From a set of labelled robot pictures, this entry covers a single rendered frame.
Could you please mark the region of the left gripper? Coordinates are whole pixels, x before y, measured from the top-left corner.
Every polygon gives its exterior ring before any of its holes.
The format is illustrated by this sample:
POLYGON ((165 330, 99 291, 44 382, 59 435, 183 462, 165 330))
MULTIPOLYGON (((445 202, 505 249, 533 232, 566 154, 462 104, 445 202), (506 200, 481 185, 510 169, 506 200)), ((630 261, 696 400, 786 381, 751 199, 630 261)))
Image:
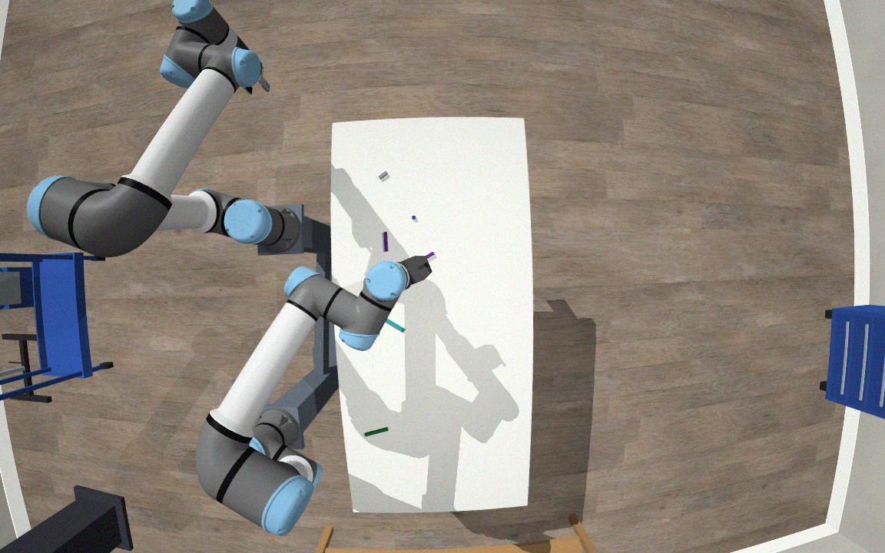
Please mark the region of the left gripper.
MULTIPOLYGON (((226 36, 226 41, 220 43, 222 46, 226 47, 241 47, 241 49, 249 50, 249 48, 241 41, 238 35, 235 34, 233 29, 229 27, 229 34, 226 36)), ((261 87, 264 88, 267 92, 270 91, 270 85, 267 83, 266 78, 263 78, 264 67, 261 66, 259 83, 261 87)), ((243 88, 248 94, 252 94, 252 87, 243 88)))

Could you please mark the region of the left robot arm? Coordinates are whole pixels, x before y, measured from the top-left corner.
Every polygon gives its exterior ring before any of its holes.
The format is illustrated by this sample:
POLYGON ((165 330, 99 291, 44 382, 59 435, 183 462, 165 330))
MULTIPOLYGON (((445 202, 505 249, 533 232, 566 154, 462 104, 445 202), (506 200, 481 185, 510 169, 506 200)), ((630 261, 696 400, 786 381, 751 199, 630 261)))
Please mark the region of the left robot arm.
POLYGON ((291 209, 211 189, 171 195, 234 92, 255 85, 261 71, 255 52, 220 45, 229 25, 210 1, 174 0, 172 12, 179 22, 161 76, 187 91, 143 157, 118 184, 69 176, 40 181, 29 194, 29 223, 51 240, 98 257, 128 254, 156 230, 218 233, 274 253, 290 250, 300 235, 291 209))

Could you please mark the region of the turquoise rod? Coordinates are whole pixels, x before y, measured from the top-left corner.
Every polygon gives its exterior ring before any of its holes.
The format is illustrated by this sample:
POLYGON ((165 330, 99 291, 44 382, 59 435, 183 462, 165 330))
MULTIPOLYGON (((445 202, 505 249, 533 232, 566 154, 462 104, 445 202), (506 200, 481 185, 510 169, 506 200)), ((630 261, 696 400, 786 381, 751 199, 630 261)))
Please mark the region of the turquoise rod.
POLYGON ((394 323, 393 321, 391 321, 391 320, 389 320, 389 319, 387 319, 386 322, 387 322, 387 323, 390 323, 390 325, 391 325, 391 326, 394 326, 394 328, 397 328, 397 329, 399 329, 399 330, 402 330, 403 332, 404 332, 404 330, 405 330, 402 326, 398 326, 398 323, 394 323))

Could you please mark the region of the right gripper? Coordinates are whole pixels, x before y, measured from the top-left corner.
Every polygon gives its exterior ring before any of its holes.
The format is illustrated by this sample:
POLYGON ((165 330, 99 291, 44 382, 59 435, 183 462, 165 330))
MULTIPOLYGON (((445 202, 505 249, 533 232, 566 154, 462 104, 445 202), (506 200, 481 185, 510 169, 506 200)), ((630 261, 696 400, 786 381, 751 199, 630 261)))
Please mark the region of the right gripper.
POLYGON ((413 286, 413 284, 418 283, 418 281, 427 279, 428 275, 432 272, 427 256, 409 257, 408 259, 399 262, 398 265, 403 266, 408 274, 406 288, 413 286))

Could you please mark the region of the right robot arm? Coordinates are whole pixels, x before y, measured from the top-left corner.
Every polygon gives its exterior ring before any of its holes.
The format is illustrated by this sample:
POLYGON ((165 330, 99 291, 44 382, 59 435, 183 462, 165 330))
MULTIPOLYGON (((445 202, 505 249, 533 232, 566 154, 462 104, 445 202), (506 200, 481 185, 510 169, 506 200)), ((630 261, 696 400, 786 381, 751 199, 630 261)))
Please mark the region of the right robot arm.
POLYGON ((212 499, 268 533, 292 531, 323 468, 290 448, 299 427, 289 412, 280 407, 261 412, 319 317, 340 327, 348 347, 367 351, 407 283, 406 270, 393 261, 371 267, 359 296, 308 267, 291 273, 284 287, 288 301, 224 401, 201 425, 194 462, 201 488, 212 499))

